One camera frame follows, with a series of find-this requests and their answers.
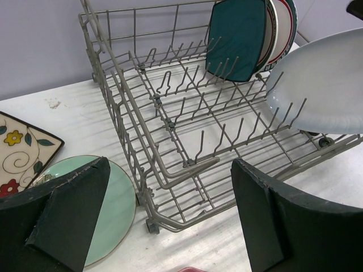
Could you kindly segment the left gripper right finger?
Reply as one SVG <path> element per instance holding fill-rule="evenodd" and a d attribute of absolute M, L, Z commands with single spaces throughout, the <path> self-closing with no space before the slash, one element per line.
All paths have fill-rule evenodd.
<path fill-rule="evenodd" d="M 252 271 L 361 271 L 362 209 L 316 197 L 242 159 L 231 179 Z"/>

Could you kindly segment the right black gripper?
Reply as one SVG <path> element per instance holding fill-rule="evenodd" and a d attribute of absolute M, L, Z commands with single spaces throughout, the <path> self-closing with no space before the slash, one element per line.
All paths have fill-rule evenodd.
<path fill-rule="evenodd" d="M 363 18 L 363 0 L 352 0 L 346 8 L 346 12 L 358 19 Z"/>

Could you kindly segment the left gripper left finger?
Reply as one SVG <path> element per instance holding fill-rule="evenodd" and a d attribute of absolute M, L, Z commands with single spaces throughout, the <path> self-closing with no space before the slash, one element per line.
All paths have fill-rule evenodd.
<path fill-rule="evenodd" d="M 110 172 L 98 157 L 1 198 L 1 271 L 82 271 Z"/>

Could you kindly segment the white oval plate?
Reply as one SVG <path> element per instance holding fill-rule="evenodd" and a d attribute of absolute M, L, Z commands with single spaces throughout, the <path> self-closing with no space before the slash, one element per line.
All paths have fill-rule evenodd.
<path fill-rule="evenodd" d="M 279 121 L 324 134 L 362 133 L 362 29 L 310 42 L 271 70 L 267 103 Z"/>

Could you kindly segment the pink polka dot plate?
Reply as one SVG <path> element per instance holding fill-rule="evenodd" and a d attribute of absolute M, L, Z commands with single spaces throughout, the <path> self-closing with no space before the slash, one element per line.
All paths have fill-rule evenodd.
<path fill-rule="evenodd" d="M 195 267 L 184 267 L 181 270 L 179 270 L 178 272 L 205 272 L 203 270 L 197 269 Z"/>

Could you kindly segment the dark teal square plate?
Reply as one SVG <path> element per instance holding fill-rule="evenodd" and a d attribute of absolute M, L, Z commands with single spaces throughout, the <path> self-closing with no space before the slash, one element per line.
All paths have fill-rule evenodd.
<path fill-rule="evenodd" d="M 213 6 L 205 69 L 231 82 L 248 82 L 264 44 L 266 1 L 227 0 Z"/>

